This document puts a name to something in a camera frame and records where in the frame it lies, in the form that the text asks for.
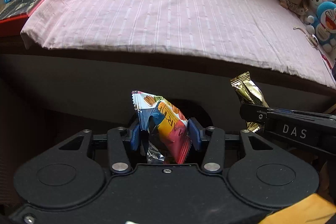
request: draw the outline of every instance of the metal screw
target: metal screw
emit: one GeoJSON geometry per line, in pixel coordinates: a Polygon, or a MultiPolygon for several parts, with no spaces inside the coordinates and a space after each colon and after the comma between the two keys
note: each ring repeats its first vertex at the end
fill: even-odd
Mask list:
{"type": "Polygon", "coordinates": [[[25,215],[23,220],[27,224],[34,224],[35,223],[35,218],[32,215],[25,215]]]}
{"type": "Polygon", "coordinates": [[[205,170],[208,170],[208,171],[217,171],[220,169],[221,166],[214,162],[208,162],[203,167],[205,170]]]}
{"type": "Polygon", "coordinates": [[[172,172],[172,170],[171,169],[163,169],[162,172],[166,173],[166,174],[170,174],[172,172]]]}
{"type": "Polygon", "coordinates": [[[117,162],[112,164],[112,169],[115,171],[125,171],[128,168],[128,164],[124,162],[117,162]]]}

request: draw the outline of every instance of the orange object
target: orange object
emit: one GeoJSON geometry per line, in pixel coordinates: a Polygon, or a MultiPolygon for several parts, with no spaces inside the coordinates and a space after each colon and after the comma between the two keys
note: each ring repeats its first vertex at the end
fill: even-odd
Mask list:
{"type": "Polygon", "coordinates": [[[326,224],[335,213],[335,205],[318,194],[311,194],[298,203],[267,216],[259,224],[326,224]]]}

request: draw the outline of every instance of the pink bed sheet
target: pink bed sheet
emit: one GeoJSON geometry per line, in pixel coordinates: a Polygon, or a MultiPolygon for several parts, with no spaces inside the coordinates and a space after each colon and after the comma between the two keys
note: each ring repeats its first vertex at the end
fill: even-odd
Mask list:
{"type": "Polygon", "coordinates": [[[304,27],[278,0],[45,0],[21,35],[26,47],[32,39],[48,49],[202,56],[335,88],[296,26],[304,27]]]}

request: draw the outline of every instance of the candy wrapper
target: candy wrapper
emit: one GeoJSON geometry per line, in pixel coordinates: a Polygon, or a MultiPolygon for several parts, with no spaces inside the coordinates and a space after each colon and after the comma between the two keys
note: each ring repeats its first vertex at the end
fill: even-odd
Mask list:
{"type": "Polygon", "coordinates": [[[147,162],[157,163],[158,160],[161,162],[164,160],[162,153],[157,149],[158,145],[161,145],[155,141],[155,137],[158,136],[176,163],[182,164],[191,144],[187,133],[188,121],[182,112],[162,96],[136,90],[132,92],[132,99],[139,117],[140,129],[149,131],[150,121],[153,121],[157,130],[157,134],[149,136],[147,162]]]}
{"type": "MultiPolygon", "coordinates": [[[[250,73],[245,72],[236,78],[231,79],[231,85],[235,89],[242,104],[254,104],[268,107],[260,89],[251,81],[250,73]]],[[[260,125],[255,122],[246,122],[247,129],[257,131],[260,125]]]]}

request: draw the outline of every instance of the colorful snack bag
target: colorful snack bag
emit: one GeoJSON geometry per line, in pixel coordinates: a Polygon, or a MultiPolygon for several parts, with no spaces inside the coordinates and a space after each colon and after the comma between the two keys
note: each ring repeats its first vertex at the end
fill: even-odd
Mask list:
{"type": "Polygon", "coordinates": [[[148,131],[152,117],[160,141],[167,147],[176,163],[182,164],[191,144],[187,134],[188,121],[182,112],[162,96],[135,90],[132,92],[132,99],[139,117],[140,129],[148,131]]]}
{"type": "MultiPolygon", "coordinates": [[[[264,99],[264,95],[255,83],[252,82],[248,71],[231,79],[231,85],[237,92],[242,104],[254,104],[268,107],[268,104],[264,99]]],[[[246,122],[246,126],[248,130],[253,132],[260,129],[260,125],[255,122],[246,122]]]]}

